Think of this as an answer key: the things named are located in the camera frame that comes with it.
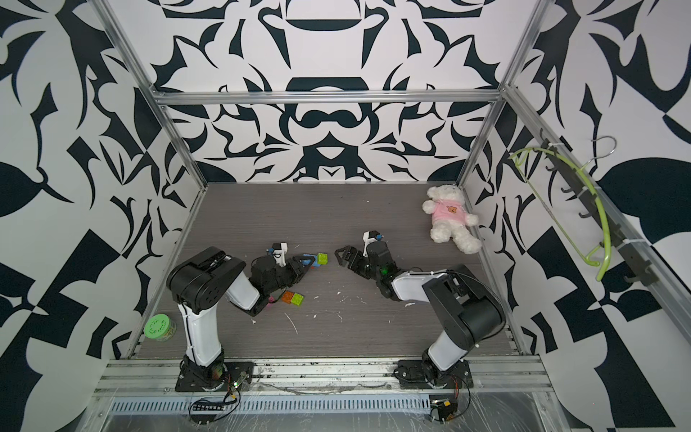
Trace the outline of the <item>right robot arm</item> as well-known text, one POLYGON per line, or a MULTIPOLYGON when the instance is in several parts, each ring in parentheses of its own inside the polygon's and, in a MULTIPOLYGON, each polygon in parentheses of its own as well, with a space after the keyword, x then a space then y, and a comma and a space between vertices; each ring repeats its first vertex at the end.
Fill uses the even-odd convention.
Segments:
POLYGON ((401 383, 444 386, 459 379, 455 371, 462 360, 486 338, 507 323, 500 300, 464 265, 439 271, 405 270, 393 260, 383 240, 369 243, 363 251, 346 246, 335 251, 340 266, 375 282, 381 295, 395 302, 426 302, 443 331, 412 366, 399 366, 401 383))

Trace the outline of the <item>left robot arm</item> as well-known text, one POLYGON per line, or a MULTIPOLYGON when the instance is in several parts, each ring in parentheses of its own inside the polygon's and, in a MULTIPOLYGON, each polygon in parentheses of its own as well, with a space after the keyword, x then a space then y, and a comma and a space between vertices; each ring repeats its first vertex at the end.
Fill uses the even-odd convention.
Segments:
POLYGON ((254 317, 318 264, 317 255, 289 257, 287 245, 275 243, 249 264, 209 247, 175 267, 167 277, 167 289, 185 329, 182 375, 190 374, 203 388, 215 388, 224 379, 217 321, 221 300, 254 317))

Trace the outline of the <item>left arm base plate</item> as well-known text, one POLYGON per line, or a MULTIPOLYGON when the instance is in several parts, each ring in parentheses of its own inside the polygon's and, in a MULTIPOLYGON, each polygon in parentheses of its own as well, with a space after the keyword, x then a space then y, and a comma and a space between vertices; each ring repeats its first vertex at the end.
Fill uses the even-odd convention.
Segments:
POLYGON ((215 361, 199 366, 185 357, 180 365, 176 392, 217 392, 229 387, 239 388, 252 382, 255 363, 215 361))

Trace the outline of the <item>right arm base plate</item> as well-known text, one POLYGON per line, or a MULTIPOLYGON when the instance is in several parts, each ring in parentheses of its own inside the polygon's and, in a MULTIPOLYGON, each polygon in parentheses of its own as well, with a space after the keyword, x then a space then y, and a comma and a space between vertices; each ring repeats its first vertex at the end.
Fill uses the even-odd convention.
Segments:
POLYGON ((431 360, 399 360, 392 376, 402 389, 473 388, 473 376, 469 363, 462 359, 450 369, 441 371, 431 360))

